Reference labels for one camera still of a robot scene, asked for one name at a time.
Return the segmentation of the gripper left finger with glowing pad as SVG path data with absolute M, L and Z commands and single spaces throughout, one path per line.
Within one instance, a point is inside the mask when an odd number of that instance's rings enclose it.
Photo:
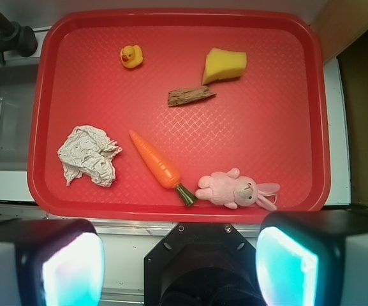
M 90 221 L 0 220 L 0 305 L 98 305 L 104 274 Z

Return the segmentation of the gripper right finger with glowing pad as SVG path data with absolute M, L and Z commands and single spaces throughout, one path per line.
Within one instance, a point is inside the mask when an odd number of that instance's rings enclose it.
M 270 213 L 256 273 L 267 305 L 368 305 L 368 210 Z

